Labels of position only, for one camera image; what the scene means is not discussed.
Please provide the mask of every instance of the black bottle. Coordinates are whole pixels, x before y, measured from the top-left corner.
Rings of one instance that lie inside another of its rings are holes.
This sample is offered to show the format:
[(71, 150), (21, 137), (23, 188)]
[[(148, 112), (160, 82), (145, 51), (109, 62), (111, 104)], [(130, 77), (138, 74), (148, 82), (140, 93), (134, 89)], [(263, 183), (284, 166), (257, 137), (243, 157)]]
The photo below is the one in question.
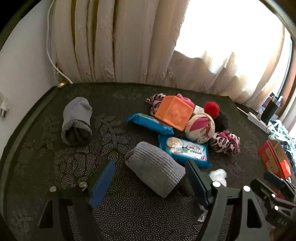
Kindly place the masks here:
[(261, 115), (261, 120), (267, 125), (268, 122), (270, 121), (270, 119), (273, 117), (273, 115), (275, 114), (277, 108), (279, 107), (279, 105), (281, 104), (283, 100), (283, 97), (281, 96), (279, 98), (279, 100), (276, 99), (275, 96), (273, 96), (271, 98), (271, 100), (269, 101), (268, 105), (266, 106), (265, 110), (263, 111), (262, 115)]

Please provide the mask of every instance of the checkered cloth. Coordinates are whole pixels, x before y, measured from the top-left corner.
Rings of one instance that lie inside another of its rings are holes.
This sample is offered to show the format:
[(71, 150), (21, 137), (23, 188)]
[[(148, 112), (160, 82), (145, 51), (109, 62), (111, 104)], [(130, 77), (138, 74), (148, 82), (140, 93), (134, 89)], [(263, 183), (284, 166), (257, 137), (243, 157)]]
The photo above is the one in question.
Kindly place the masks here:
[(289, 135), (288, 130), (284, 127), (280, 120), (269, 121), (268, 128), (270, 129), (269, 134), (280, 142), (282, 148), (285, 150), (294, 174), (296, 175), (296, 139)]

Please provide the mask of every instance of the white cable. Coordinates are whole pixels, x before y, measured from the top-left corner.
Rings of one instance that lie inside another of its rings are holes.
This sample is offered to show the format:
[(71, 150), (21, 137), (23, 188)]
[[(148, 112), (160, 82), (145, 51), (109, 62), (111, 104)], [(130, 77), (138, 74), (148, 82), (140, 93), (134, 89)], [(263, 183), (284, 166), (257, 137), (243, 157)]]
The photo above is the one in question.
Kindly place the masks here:
[(249, 116), (246, 112), (244, 112), (242, 109), (238, 108), (241, 112), (243, 112), (246, 116)]
[(47, 56), (52, 64), (52, 66), (56, 69), (56, 71), (58, 71), (62, 76), (64, 76), (71, 84), (73, 84), (73, 82), (70, 80), (70, 78), (66, 75), (64, 75), (56, 66), (55, 64), (52, 62), (52, 59), (50, 58), (49, 52), (48, 52), (48, 33), (49, 33), (49, 13), (50, 10), (54, 4), (55, 0), (52, 1), (49, 9), (48, 9), (48, 13), (47, 13), (47, 35), (46, 35), (46, 52), (47, 52)]

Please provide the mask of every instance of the white plastic bag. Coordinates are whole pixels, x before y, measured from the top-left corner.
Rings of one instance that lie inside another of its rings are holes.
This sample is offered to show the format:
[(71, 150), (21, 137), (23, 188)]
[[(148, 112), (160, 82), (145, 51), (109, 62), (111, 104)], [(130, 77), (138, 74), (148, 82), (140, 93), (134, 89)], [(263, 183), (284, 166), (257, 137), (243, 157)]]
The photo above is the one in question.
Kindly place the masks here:
[(223, 184), (224, 187), (226, 187), (226, 180), (227, 177), (226, 172), (223, 169), (217, 169), (216, 171), (211, 171), (209, 174), (210, 178), (213, 181), (218, 181)]

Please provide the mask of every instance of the red pom pom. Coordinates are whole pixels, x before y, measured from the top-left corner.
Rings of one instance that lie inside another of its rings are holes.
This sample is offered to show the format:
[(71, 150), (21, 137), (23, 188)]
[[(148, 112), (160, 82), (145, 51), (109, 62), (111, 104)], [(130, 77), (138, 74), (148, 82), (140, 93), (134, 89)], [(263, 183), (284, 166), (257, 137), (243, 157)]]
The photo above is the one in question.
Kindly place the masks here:
[(220, 113), (220, 108), (216, 102), (207, 102), (204, 105), (205, 113), (210, 115), (213, 119), (216, 119)]

